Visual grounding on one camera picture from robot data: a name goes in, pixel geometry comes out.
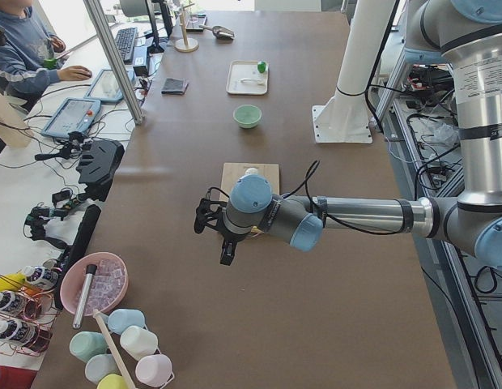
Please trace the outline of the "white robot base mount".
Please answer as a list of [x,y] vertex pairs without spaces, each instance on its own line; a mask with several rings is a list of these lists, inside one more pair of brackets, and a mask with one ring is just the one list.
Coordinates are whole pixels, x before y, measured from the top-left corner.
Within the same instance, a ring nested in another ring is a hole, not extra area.
[[325,105],[313,106],[317,143],[372,142],[365,97],[397,9],[394,0],[356,3],[334,96]]

